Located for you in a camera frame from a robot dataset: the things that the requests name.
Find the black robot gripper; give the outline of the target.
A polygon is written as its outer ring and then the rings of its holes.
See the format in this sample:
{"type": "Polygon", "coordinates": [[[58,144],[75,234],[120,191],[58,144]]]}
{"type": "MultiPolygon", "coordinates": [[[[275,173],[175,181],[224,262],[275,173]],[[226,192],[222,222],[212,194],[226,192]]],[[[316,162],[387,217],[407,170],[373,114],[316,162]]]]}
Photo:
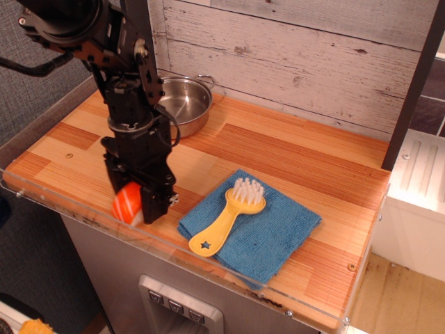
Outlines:
{"type": "Polygon", "coordinates": [[[143,222],[152,224],[179,202],[175,177],[167,165],[172,151],[170,121],[152,115],[133,125],[108,120],[113,137],[104,137],[104,162],[111,185],[118,193],[131,181],[142,185],[140,190],[143,222]]]}

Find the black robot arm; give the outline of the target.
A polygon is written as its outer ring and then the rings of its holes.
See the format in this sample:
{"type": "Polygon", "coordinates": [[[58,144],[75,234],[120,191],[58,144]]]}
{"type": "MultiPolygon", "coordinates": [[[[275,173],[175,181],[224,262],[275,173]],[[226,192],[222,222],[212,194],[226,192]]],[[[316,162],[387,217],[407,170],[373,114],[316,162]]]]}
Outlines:
{"type": "Polygon", "coordinates": [[[44,77],[73,58],[82,60],[108,107],[113,135],[101,143],[115,192],[136,189],[146,224],[166,215],[177,201],[167,158],[180,137],[171,135],[176,120],[160,104],[165,91],[150,31],[108,1],[23,1],[22,8],[25,34],[58,56],[35,67],[2,58],[1,66],[44,77]]]}

